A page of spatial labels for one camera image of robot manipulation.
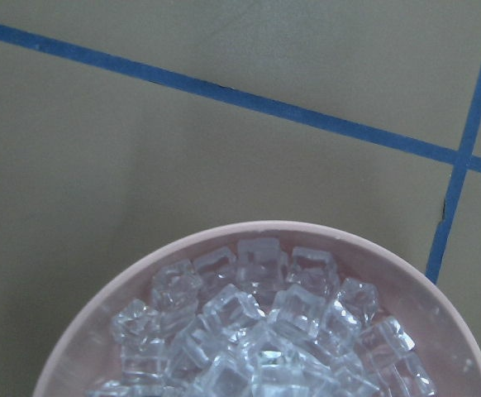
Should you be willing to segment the clear ice cubes pile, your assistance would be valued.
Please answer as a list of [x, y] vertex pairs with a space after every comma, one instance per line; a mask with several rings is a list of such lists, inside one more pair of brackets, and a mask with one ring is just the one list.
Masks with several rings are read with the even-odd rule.
[[111, 321], [121, 376], [89, 396], [434, 396], [375, 285], [333, 255], [244, 239], [161, 267]]

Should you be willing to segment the pink bowl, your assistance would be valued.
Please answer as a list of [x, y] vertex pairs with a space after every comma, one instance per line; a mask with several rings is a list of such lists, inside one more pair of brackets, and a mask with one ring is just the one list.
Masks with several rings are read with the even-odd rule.
[[147, 293], [152, 275], [177, 260], [193, 259], [240, 239], [277, 237], [285, 251], [309, 246], [330, 251], [341, 270], [379, 288], [381, 304], [417, 344], [440, 396], [481, 396], [481, 351], [459, 312], [420, 271], [391, 251], [332, 227], [293, 221], [253, 221], [184, 237], [137, 261], [105, 285], [77, 314], [55, 345], [35, 396], [82, 396], [103, 377], [119, 375], [111, 317]]

